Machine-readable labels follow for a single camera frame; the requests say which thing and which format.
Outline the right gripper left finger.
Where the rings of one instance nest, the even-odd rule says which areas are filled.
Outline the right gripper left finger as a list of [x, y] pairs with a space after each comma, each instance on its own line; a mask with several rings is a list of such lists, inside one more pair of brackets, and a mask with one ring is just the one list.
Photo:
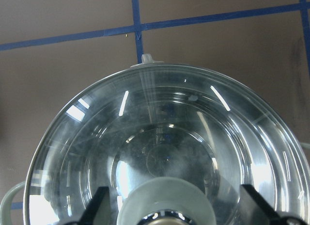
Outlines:
[[63, 225], [108, 225], [111, 220], [109, 187], [98, 187], [82, 215]]

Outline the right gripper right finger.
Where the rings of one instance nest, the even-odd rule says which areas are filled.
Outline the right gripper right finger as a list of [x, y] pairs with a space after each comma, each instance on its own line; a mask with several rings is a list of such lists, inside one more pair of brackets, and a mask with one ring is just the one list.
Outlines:
[[252, 185], [239, 187], [239, 213], [243, 225], [305, 225], [306, 222], [287, 212], [276, 212]]

